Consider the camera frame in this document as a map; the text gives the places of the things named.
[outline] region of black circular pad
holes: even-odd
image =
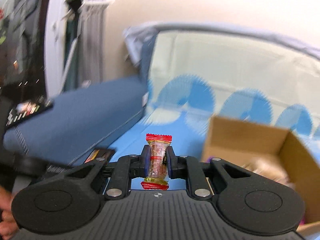
[[[234,227],[262,236],[295,230],[304,214],[294,190],[258,175],[233,179],[219,194],[217,207]]]
[[[89,186],[78,179],[62,179],[42,181],[19,192],[12,213],[20,227],[51,235],[87,224],[99,207],[100,198]]]
[[[37,208],[47,212],[57,212],[70,206],[72,203],[72,196],[65,191],[49,190],[40,193],[35,198],[35,205]]]
[[[282,205],[282,199],[276,193],[266,190],[256,190],[245,196],[248,207],[259,212],[272,212]]]

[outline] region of red candy wrapper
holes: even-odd
[[[165,150],[172,142],[172,136],[147,133],[146,140],[151,147],[150,168],[148,177],[141,185],[144,189],[167,190],[169,186],[165,179],[168,175]]]

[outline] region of blue armrest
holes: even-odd
[[[7,150],[79,165],[99,142],[111,144],[143,116],[147,85],[139,76],[66,92],[51,110],[4,135]]]

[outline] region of crosshair marking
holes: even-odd
[[[157,192],[156,194],[154,194],[155,197],[162,197],[162,193]]]

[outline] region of pink object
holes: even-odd
[[[300,224],[299,225],[304,225],[305,224],[305,222],[304,222],[304,217],[303,217],[303,219],[301,219],[301,221],[300,221]]]

